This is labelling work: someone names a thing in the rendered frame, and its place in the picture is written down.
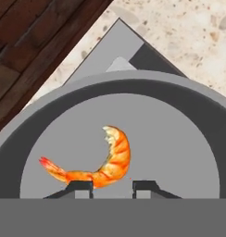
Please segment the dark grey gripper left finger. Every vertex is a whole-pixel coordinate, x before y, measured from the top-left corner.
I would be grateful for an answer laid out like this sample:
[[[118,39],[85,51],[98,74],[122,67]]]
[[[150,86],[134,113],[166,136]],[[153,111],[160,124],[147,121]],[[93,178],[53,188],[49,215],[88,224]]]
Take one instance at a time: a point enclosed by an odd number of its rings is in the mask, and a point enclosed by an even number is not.
[[[87,191],[88,198],[94,198],[94,185],[92,181],[71,181],[69,185],[64,189],[51,195],[46,196],[46,199],[57,199],[57,198],[76,198],[77,191]]]

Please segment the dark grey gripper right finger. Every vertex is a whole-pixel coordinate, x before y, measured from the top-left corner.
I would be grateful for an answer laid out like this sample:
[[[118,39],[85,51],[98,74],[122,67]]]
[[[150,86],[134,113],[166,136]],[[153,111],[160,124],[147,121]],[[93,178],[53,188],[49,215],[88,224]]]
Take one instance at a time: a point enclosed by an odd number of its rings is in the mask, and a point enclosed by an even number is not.
[[[169,193],[167,191],[162,190],[156,181],[133,181],[132,182],[132,198],[137,198],[138,191],[149,191],[150,198],[154,197],[154,194],[158,196],[162,196],[163,198],[172,198],[172,199],[180,199],[180,196],[175,195],[173,193]]]

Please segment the grey pot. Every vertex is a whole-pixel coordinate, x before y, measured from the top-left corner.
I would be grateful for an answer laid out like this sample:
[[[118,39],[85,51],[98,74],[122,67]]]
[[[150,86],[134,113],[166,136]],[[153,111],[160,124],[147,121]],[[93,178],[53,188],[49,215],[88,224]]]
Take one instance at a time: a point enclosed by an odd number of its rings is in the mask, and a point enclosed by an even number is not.
[[[127,134],[126,177],[94,191],[129,198],[132,181],[154,180],[181,198],[226,198],[226,98],[188,79],[152,71],[89,76],[40,98],[0,132],[0,198],[43,198],[62,189],[39,165],[96,169],[103,126]]]

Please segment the orange shrimp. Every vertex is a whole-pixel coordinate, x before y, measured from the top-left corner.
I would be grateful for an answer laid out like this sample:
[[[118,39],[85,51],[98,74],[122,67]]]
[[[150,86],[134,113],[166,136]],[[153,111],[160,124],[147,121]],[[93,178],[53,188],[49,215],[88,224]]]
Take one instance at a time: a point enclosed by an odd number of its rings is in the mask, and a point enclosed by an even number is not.
[[[131,164],[130,142],[126,133],[117,127],[106,125],[103,130],[106,133],[108,155],[98,170],[66,171],[44,156],[39,158],[40,164],[48,174],[67,185],[72,181],[91,181],[94,189],[100,189],[121,180],[127,174]]]

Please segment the grey hob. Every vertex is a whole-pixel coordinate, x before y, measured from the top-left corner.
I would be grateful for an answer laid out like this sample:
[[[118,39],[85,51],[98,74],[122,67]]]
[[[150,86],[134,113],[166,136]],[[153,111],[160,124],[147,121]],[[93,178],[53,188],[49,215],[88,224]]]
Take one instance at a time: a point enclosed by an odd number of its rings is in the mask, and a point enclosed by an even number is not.
[[[126,22],[117,19],[65,84],[104,72],[130,69],[161,71],[186,77]]]

